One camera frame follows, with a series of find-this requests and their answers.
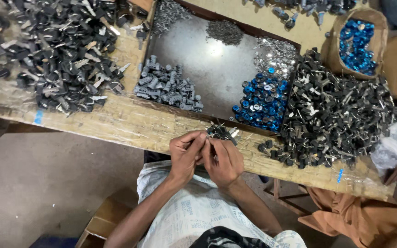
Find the blue tape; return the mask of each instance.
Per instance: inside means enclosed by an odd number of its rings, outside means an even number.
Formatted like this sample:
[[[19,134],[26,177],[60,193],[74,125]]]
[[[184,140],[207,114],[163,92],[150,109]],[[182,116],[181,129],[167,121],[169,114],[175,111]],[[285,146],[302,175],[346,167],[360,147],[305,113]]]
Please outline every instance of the blue tape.
[[[343,171],[344,171],[343,169],[340,169],[340,170],[339,170],[339,175],[338,175],[337,183],[341,182],[342,172],[343,172]]]
[[[44,115],[44,111],[42,111],[42,110],[37,110],[36,111],[36,116],[35,116],[35,118],[34,118],[34,122],[36,123],[36,124],[41,124],[41,121],[42,121],[42,116]]]

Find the hand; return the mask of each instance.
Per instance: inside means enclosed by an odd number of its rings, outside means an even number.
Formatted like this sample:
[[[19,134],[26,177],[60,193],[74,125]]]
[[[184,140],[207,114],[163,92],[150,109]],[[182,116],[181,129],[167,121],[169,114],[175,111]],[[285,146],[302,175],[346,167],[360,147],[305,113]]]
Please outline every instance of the hand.
[[[219,188],[229,189],[241,180],[244,170],[243,155],[230,140],[209,138],[201,151],[205,168]]]
[[[205,131],[192,131],[169,142],[171,151],[171,172],[168,178],[183,187],[194,175],[196,160],[206,140]]]

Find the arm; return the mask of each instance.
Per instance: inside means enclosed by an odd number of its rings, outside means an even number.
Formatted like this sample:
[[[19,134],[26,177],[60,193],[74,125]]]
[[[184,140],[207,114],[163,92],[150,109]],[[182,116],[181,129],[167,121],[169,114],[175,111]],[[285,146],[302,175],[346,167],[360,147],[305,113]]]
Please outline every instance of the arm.
[[[160,209],[182,187],[169,176],[114,229],[105,248],[134,247]]]
[[[168,177],[114,229],[105,248],[134,247],[171,197],[194,175],[196,156],[205,143],[204,131],[194,131],[169,143],[171,171]]]
[[[283,231],[272,211],[241,179],[243,155],[231,141],[207,139],[201,155],[212,181],[222,192],[234,198],[252,223],[271,237]]]
[[[234,198],[244,215],[263,232],[275,237],[283,231],[272,211],[241,177],[223,191]]]

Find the gray metal pins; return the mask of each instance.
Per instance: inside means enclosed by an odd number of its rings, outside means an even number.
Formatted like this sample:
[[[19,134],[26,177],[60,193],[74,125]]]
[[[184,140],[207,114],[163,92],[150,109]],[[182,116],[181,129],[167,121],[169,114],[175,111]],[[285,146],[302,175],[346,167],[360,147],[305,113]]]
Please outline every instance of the gray metal pins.
[[[141,76],[143,76],[143,77],[146,77],[146,76],[148,76],[148,72],[150,72],[150,68],[148,67],[148,66],[145,66],[143,69],[142,69],[142,72],[141,72]]]
[[[150,56],[150,63],[156,64],[157,56],[156,55],[151,55]]]
[[[156,88],[156,85],[157,85],[158,82],[159,82],[158,78],[153,78],[153,80],[151,80],[151,83],[148,86],[148,88],[154,90]]]
[[[171,65],[164,68],[157,63],[157,57],[151,55],[142,69],[142,76],[146,77],[139,80],[133,92],[144,99],[201,112],[203,104],[201,97],[195,94],[195,83],[190,78],[182,79],[182,74],[182,65],[175,66],[175,69]]]

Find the key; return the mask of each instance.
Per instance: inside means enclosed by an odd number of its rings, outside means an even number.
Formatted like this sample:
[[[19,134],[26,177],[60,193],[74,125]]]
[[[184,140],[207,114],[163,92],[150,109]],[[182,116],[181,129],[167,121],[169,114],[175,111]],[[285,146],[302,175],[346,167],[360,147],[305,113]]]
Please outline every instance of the key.
[[[146,38],[146,32],[138,31],[136,37],[139,39],[139,50],[142,50],[142,43]]]

